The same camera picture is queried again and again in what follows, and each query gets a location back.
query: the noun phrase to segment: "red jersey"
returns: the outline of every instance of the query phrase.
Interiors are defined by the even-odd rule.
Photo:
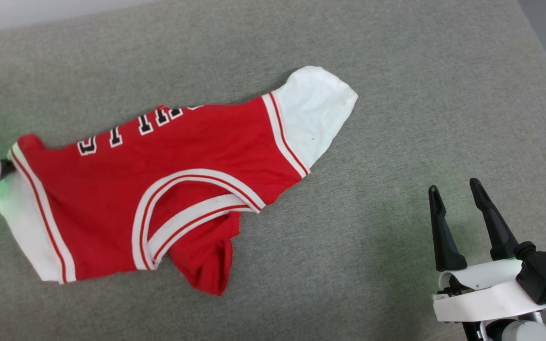
[[[308,175],[356,99],[304,67],[245,104],[159,106],[61,149],[26,135],[0,211],[43,280],[155,269],[169,252],[192,285],[221,294],[238,212],[260,212]]]

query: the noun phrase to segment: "black lettering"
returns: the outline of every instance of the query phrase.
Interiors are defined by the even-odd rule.
[[[147,119],[146,114],[139,117],[138,120],[140,121],[139,130],[141,135],[145,135],[153,131],[153,125],[149,122],[149,119]]]
[[[111,144],[111,148],[123,144],[123,140],[121,139],[121,135],[119,134],[119,127],[111,129],[111,139],[109,140],[109,142]]]
[[[94,154],[96,152],[96,138],[92,136],[85,141],[78,142],[77,147],[82,155]]]
[[[170,109],[168,114],[170,115],[171,119],[176,119],[176,118],[178,118],[179,116],[182,115],[182,110],[180,110],[180,109]]]
[[[155,114],[157,116],[157,125],[158,126],[163,126],[165,125],[165,123],[168,123],[170,121],[170,119],[168,118],[168,116],[165,114],[165,112],[163,111],[163,109],[158,109],[155,111]]]

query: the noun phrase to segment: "white sleeve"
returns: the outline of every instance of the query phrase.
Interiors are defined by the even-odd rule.
[[[273,91],[286,141],[310,168],[351,114],[357,93],[321,67],[306,66]]]
[[[43,281],[59,281],[61,265],[47,234],[31,185],[20,170],[0,182],[0,213],[24,255]]]

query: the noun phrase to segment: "gray fabric surface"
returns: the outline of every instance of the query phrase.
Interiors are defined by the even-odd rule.
[[[168,260],[42,283],[0,216],[0,340],[463,340],[431,307],[429,185],[470,263],[489,250],[470,177],[546,249],[546,56],[513,0],[187,0],[0,32],[0,154],[239,103],[304,65],[360,98],[313,174],[243,216],[222,297]]]

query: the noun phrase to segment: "red stripe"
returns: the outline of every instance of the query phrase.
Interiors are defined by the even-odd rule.
[[[238,209],[238,208],[249,208],[248,205],[234,205],[234,206],[228,206],[228,207],[223,207],[221,209],[217,209],[216,211],[212,211],[210,213],[207,213],[207,214],[204,214],[202,216],[200,216],[199,218],[195,218],[193,220],[191,220],[190,222],[186,223],[183,227],[180,227],[180,229],[178,229],[178,231],[174,232],[170,238],[167,238],[167,240],[165,240],[165,242],[161,245],[161,247],[159,248],[159,250],[157,251],[157,253],[155,254],[155,259],[158,259],[159,258],[159,255],[161,254],[161,252],[163,251],[163,249],[165,248],[165,246],[174,238],[176,237],[179,233],[181,233],[182,231],[184,231],[184,229],[186,229],[188,226],[190,226],[191,224],[195,223],[195,222],[198,222],[199,220],[202,220],[204,218],[208,218],[208,216],[211,216],[213,214],[216,214],[216,213],[219,213],[221,211],[230,211],[232,209]]]
[[[208,175],[191,175],[191,174],[187,174],[187,175],[182,175],[180,177],[176,177],[174,179],[171,179],[170,181],[167,181],[165,184],[161,185],[161,187],[159,187],[158,190],[156,190],[156,192],[153,193],[153,195],[149,198],[149,201],[147,202],[147,206],[146,206],[146,209],[148,210],[150,205],[151,205],[151,202],[153,201],[153,199],[155,198],[155,196],[161,192],[161,190],[167,186],[167,184],[173,182],[173,181],[176,181],[177,179],[182,179],[182,178],[187,178],[187,177],[196,177],[196,178],[204,178],[204,179],[214,179],[216,181],[219,181],[221,183],[224,183],[228,186],[230,186],[231,188],[233,188],[234,190],[236,190],[237,192],[240,192],[245,198],[248,199],[248,201],[250,201],[250,203],[252,205],[254,205],[254,207],[256,207],[256,209],[258,209],[258,211],[261,211],[262,208],[259,206],[259,205],[256,205],[256,203],[253,201],[252,198],[250,198],[247,194],[245,194],[245,192],[243,192],[242,190],[240,190],[239,188],[237,188],[234,184],[231,184],[231,183],[228,183],[227,181],[224,181],[222,179],[218,179],[218,178],[215,178],[215,177],[210,177]],[[141,242],[140,242],[140,253],[141,253],[141,256],[143,257],[143,263],[145,264],[145,267],[148,269],[149,268],[149,263],[147,263],[147,259],[146,259],[146,256],[145,256],[145,248],[143,246],[143,241],[144,241],[144,238],[143,238],[143,233],[145,232],[145,225],[146,225],[146,219],[147,219],[147,215],[143,215],[143,220],[140,224],[140,238],[141,238]]]
[[[294,155],[294,152],[292,151],[292,149],[290,149],[290,147],[288,146],[288,143],[286,142],[286,136],[284,135],[283,133],[283,126],[282,126],[282,117],[280,116],[279,114],[279,110],[277,108],[277,103],[275,103],[275,97],[273,96],[273,93],[269,93],[269,96],[271,96],[271,100],[273,101],[273,107],[275,108],[275,114],[277,115],[277,123],[279,124],[279,130],[282,134],[282,141],[283,141],[283,144],[286,145],[286,149],[288,149],[288,151],[290,152],[290,154],[292,154],[292,157],[295,159],[295,161],[300,165],[300,167],[303,169],[303,171],[305,171],[305,175],[308,174],[309,172],[307,171],[307,168],[305,166],[303,166],[302,162],[299,160],[299,158],[296,157],[296,155]]]
[[[33,188],[33,194],[35,194],[35,199],[37,200],[37,205],[39,205],[39,211],[41,212],[41,218],[44,221],[45,229],[47,230],[48,236],[50,236],[50,241],[52,242],[52,245],[54,246],[54,251],[56,251],[56,255],[58,255],[58,258],[60,259],[60,263],[63,266],[63,283],[67,283],[67,271],[66,266],[63,260],[63,255],[60,253],[60,250],[58,250],[58,246],[56,246],[56,243],[54,242],[54,236],[52,235],[52,231],[50,231],[50,224],[48,224],[46,219],[46,214],[44,213],[44,208],[41,206],[41,200],[39,200],[39,195],[37,194],[37,188],[35,187],[35,183],[33,183],[33,179],[29,176],[27,170],[22,166],[22,163],[18,161],[18,158],[16,157],[16,154],[14,153],[14,150],[11,149],[11,155],[16,161],[16,164],[20,166],[20,169],[24,173],[24,175],[28,178],[28,181],[31,183],[31,187]]]

